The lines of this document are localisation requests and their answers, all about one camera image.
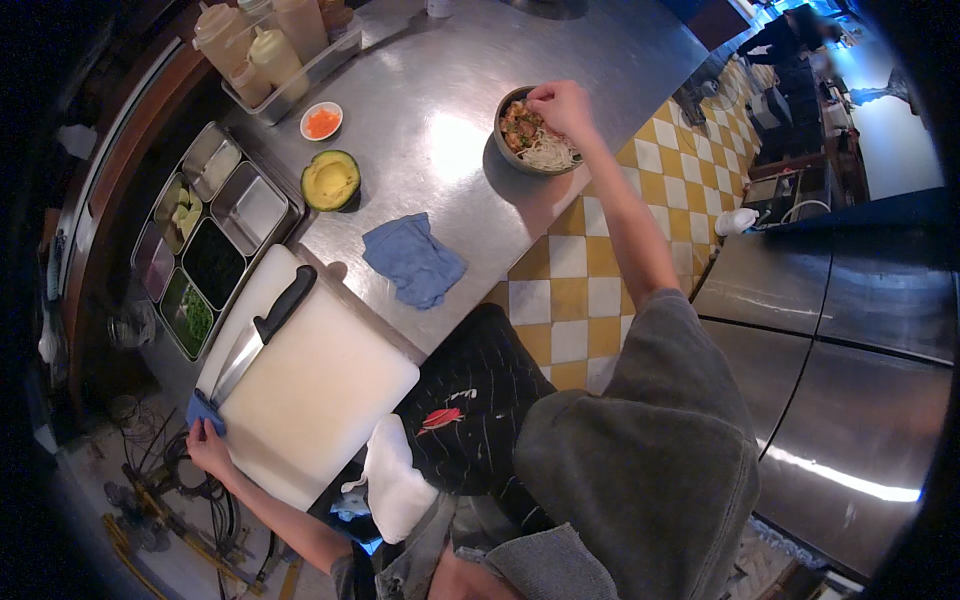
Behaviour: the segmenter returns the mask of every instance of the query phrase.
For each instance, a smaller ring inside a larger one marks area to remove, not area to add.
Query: yellow and white tile floor
[[[770,67],[754,67],[761,85]],[[689,293],[716,244],[713,224],[740,206],[758,139],[744,113],[750,95],[739,64],[728,82],[741,90],[725,110],[703,106],[707,123],[691,129],[668,100],[617,161],[657,218]],[[600,393],[610,381],[635,314],[620,277],[603,210],[592,186],[538,239],[487,296],[507,311],[524,346],[558,389]]]

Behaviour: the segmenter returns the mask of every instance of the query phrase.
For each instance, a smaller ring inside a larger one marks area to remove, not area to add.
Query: white towel
[[[414,455],[403,423],[399,416],[390,414],[373,428],[360,481],[345,483],[340,488],[347,493],[367,484],[367,504],[373,522],[387,543],[406,540],[439,493],[413,464]]]

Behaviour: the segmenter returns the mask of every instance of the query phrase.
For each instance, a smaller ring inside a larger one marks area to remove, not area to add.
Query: blue rag
[[[192,427],[195,420],[210,419],[213,421],[213,428],[217,430],[217,435],[221,438],[227,434],[227,426],[224,420],[217,413],[217,408],[210,403],[203,392],[194,388],[190,395],[190,403],[186,407],[186,426]]]
[[[444,294],[467,271],[460,254],[430,235],[422,212],[407,215],[363,236],[364,260],[396,286],[396,299],[427,310],[444,303]]]

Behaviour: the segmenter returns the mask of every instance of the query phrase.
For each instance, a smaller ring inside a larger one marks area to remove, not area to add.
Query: small white bowl
[[[336,113],[340,117],[340,123],[337,123],[337,127],[335,127],[333,131],[328,133],[327,135],[323,137],[313,137],[306,131],[306,121],[307,119],[317,114],[321,110],[326,110],[328,112]],[[307,111],[300,118],[300,135],[310,140],[311,142],[319,142],[321,140],[327,139],[328,137],[336,133],[338,130],[340,130],[340,126],[343,124],[344,124],[344,110],[340,108],[340,105],[338,105],[335,102],[320,102],[308,108]]]

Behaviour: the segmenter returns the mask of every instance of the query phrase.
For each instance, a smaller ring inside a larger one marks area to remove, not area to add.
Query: knife
[[[300,265],[297,268],[297,278],[274,301],[270,312],[267,313],[267,318],[264,319],[259,315],[253,317],[251,322],[240,331],[236,342],[227,354],[224,366],[220,369],[217,383],[213,387],[213,394],[210,395],[213,406],[223,404],[256,355],[264,346],[270,344],[270,340],[297,310],[316,281],[317,270],[310,265]]]

